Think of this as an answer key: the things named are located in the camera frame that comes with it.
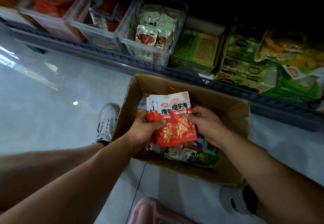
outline metal shelf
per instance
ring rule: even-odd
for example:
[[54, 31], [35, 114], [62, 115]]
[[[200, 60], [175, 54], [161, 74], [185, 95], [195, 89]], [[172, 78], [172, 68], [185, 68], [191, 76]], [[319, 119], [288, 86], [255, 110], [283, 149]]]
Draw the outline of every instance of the metal shelf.
[[197, 73], [175, 66], [161, 66], [128, 55], [109, 51], [90, 43], [73, 42], [48, 33], [3, 23], [11, 30], [18, 41], [43, 50], [54, 51], [91, 64], [113, 69], [126, 74], [148, 73], [170, 78], [246, 99], [251, 112], [282, 123], [314, 132], [324, 131], [324, 115], [305, 106], [294, 105], [251, 91], [246, 91], [224, 83], [200, 77]]

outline pink stool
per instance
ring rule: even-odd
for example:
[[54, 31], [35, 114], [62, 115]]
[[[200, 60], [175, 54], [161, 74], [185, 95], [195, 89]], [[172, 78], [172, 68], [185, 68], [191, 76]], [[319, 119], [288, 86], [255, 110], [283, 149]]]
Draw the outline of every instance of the pink stool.
[[135, 206], [128, 224], [197, 224], [164, 209], [152, 197], [141, 199]]

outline tiled floor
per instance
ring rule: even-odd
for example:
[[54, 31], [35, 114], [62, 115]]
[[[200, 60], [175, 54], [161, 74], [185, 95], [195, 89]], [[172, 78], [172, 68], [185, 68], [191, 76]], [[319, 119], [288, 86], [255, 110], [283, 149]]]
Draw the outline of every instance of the tiled floor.
[[[122, 104], [130, 76], [72, 58], [35, 53], [0, 31], [0, 153], [63, 149], [92, 143], [107, 102]], [[251, 140], [324, 185], [323, 134], [251, 116]], [[97, 224], [126, 223], [138, 200], [151, 196], [205, 224], [263, 223], [229, 215], [219, 186], [131, 160]]]

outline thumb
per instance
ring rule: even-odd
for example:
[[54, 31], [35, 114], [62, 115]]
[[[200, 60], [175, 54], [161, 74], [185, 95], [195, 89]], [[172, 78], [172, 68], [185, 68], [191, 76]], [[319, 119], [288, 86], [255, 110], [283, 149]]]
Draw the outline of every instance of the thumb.
[[200, 117], [197, 117], [191, 113], [186, 113], [186, 114], [184, 114], [184, 116], [187, 118], [188, 121], [190, 121], [196, 125], [199, 123]]
[[156, 129], [164, 127], [167, 124], [167, 120], [163, 119], [161, 121], [151, 122], [150, 124], [151, 124], [153, 130], [156, 130]]

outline hand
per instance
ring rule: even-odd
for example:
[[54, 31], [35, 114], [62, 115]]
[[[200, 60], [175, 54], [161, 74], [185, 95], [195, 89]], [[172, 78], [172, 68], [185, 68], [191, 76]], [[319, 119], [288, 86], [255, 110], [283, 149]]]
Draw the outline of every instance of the hand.
[[198, 133], [203, 135], [208, 142], [218, 148], [222, 147], [224, 133], [230, 131], [210, 109], [196, 106], [192, 109], [192, 114], [185, 114], [188, 121], [198, 127]]
[[167, 124], [167, 120], [156, 122], [146, 121], [146, 111], [142, 111], [140, 115], [133, 122], [132, 127], [125, 134], [127, 140], [132, 146], [134, 155], [144, 147], [145, 144], [150, 143], [150, 138], [156, 129], [162, 128]]

